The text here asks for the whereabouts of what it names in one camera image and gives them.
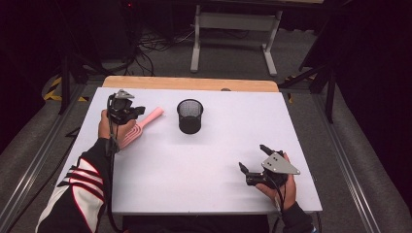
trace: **black curtain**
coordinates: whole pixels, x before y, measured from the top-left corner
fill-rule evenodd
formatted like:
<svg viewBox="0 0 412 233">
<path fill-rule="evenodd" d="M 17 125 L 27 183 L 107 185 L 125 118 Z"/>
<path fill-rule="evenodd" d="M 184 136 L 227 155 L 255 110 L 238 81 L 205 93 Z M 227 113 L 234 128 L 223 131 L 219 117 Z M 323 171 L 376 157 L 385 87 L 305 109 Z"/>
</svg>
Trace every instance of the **black curtain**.
<svg viewBox="0 0 412 233">
<path fill-rule="evenodd" d="M 43 107 L 42 88 L 60 62 L 55 38 L 33 11 L 34 4 L 0 3 L 0 153 Z"/>
<path fill-rule="evenodd" d="M 329 19 L 302 66 L 339 53 L 333 68 L 343 97 L 412 210 L 412 2 L 359 0 L 347 9 Z"/>
</svg>

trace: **pink plastic tool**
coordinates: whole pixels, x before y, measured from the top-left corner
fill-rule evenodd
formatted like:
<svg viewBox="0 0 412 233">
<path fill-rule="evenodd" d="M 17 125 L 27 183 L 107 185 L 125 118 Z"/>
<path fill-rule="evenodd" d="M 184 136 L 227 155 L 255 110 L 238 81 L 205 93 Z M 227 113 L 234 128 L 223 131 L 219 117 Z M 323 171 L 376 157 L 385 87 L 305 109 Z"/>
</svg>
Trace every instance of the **pink plastic tool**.
<svg viewBox="0 0 412 233">
<path fill-rule="evenodd" d="M 119 147 L 123 149 L 131 142 L 139 138 L 140 135 L 142 135 L 143 133 L 143 127 L 145 127 L 145 125 L 151 122 L 152 120 L 158 118 L 160 115 L 163 114 L 163 112 L 164 111 L 160 107 L 157 107 L 148 116 L 146 116 L 146 118 L 136 123 L 133 126 L 133 128 L 126 134 L 126 137 L 124 138 L 123 142 L 119 144 Z"/>
</svg>

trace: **metal rail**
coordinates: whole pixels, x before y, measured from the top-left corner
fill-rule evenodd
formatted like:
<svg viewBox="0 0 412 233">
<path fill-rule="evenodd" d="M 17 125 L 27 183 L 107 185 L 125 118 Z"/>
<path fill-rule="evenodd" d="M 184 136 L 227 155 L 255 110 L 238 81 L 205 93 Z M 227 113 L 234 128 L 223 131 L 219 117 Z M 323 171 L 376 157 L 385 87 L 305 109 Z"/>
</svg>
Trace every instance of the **metal rail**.
<svg viewBox="0 0 412 233">
<path fill-rule="evenodd" d="M 49 134 L 45 138 L 45 141 L 40 146 L 26 172 L 18 182 L 18 185 L 12 197 L 9 199 L 9 202 L 6 204 L 0 215 L 0 232 L 6 232 L 10 227 L 10 224 L 14 220 L 14 217 L 17 214 L 21 203 L 24 201 L 24 198 L 26 197 L 32 184 L 35 182 L 40 170 L 43 167 L 43 164 L 49 156 L 52 146 L 54 145 L 57 133 L 60 131 L 64 121 L 81 96 L 84 88 L 84 85 L 77 84 L 75 86 L 72 94 L 71 104 L 62 115 L 57 116 L 57 119 L 53 123 L 53 126 L 51 127 Z"/>
<path fill-rule="evenodd" d="M 331 15 L 347 15 L 352 13 L 351 10 L 347 10 L 344 6 L 330 6 L 324 5 L 324 1 L 278 1 L 278 0 L 139 0 L 143 3 L 167 3 L 167 4 L 180 4 L 180 5 L 201 5 L 201 6 L 228 6 L 228 7 L 261 7 L 264 9 L 276 9 L 283 10 L 298 10 L 298 11 L 310 11 L 319 14 L 331 14 Z"/>
<path fill-rule="evenodd" d="M 351 191 L 352 198 L 354 199 L 355 204 L 358 208 L 360 218 L 363 222 L 366 231 L 369 233 L 380 233 L 381 230 L 379 229 L 376 219 L 369 208 L 369 204 L 367 203 L 361 184 L 359 183 L 355 175 L 355 172 L 352 169 L 348 156 L 346 155 L 346 152 L 344 151 L 343 146 L 340 143 L 340 139 L 334 129 L 333 124 L 330 124 L 326 117 L 324 111 L 324 103 L 321 96 L 319 94 L 312 94 L 312 98 L 315 102 L 318 112 L 320 113 L 322 121 L 325 124 L 327 134 L 329 135 L 331 141 L 333 142 L 333 146 L 336 149 L 336 159 L 338 165 L 342 170 L 342 174 L 345 178 L 346 184 L 348 185 L 349 190 Z"/>
</svg>

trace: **human hand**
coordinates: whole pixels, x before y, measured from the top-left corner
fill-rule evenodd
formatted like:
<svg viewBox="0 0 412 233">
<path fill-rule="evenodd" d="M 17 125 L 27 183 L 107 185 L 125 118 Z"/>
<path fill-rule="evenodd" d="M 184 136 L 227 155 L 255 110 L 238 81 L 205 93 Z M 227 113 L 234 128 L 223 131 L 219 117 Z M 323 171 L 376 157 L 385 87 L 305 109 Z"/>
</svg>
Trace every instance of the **human hand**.
<svg viewBox="0 0 412 233">
<path fill-rule="evenodd" d="M 115 123 L 112 123 L 113 133 L 115 134 L 115 136 L 116 134 L 118 134 L 118 143 L 124 140 L 126 134 L 133 128 L 135 124 L 135 119 L 131 119 L 127 124 L 124 125 L 116 125 Z M 109 119 L 107 118 L 107 110 L 103 110 L 101 113 L 98 136 L 99 138 L 110 139 L 110 126 Z"/>
<path fill-rule="evenodd" d="M 285 159 L 291 162 L 288 158 L 288 155 L 284 155 Z M 272 189 L 263 183 L 258 183 L 256 188 L 261 191 L 263 194 L 268 196 L 274 206 L 276 206 L 276 200 L 280 204 L 280 198 L 277 190 Z M 285 185 L 281 186 L 280 188 L 283 198 L 285 199 L 284 202 L 284 211 L 290 208 L 296 202 L 296 183 L 294 182 L 294 178 L 292 174 L 288 175 L 288 180 L 286 181 Z"/>
</svg>

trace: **white tabletop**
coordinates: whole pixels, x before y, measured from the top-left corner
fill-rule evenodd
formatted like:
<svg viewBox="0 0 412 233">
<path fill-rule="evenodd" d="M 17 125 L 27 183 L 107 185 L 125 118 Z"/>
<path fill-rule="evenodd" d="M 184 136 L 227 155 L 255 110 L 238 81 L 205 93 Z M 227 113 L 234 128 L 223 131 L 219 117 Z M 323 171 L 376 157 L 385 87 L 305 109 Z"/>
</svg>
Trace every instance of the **white tabletop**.
<svg viewBox="0 0 412 233">
<path fill-rule="evenodd" d="M 118 88 L 97 89 L 61 181 L 71 164 L 97 139 L 101 110 Z M 286 151 L 301 172 L 295 176 L 297 202 L 306 212 L 322 210 L 318 193 L 281 93 L 209 90 L 131 89 L 133 107 L 164 114 L 143 135 L 116 155 L 113 212 L 123 215 L 221 215 L 275 212 L 270 200 L 247 186 L 242 162 L 261 172 L 264 144 Z M 204 107 L 202 127 L 187 135 L 178 126 L 177 105 L 196 99 Z"/>
</svg>

